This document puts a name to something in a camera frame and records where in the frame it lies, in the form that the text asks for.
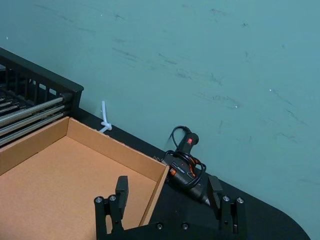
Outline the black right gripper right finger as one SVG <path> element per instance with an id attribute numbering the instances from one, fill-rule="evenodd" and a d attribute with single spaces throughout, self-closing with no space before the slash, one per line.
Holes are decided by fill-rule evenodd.
<path id="1" fill-rule="evenodd" d="M 220 180 L 209 176 L 207 182 L 207 198 L 219 221 L 221 234 L 247 234 L 247 218 L 245 200 L 242 197 L 231 198 L 224 194 Z"/>

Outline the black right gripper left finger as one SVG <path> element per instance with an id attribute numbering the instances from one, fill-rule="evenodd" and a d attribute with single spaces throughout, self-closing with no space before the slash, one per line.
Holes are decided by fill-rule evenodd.
<path id="1" fill-rule="evenodd" d="M 97 196 L 94 199 L 95 230 L 97 235 L 107 235 L 106 216 L 110 216 L 112 233 L 123 231 L 122 219 L 129 195 L 129 182 L 126 175 L 118 177 L 115 193 L 108 198 Z"/>

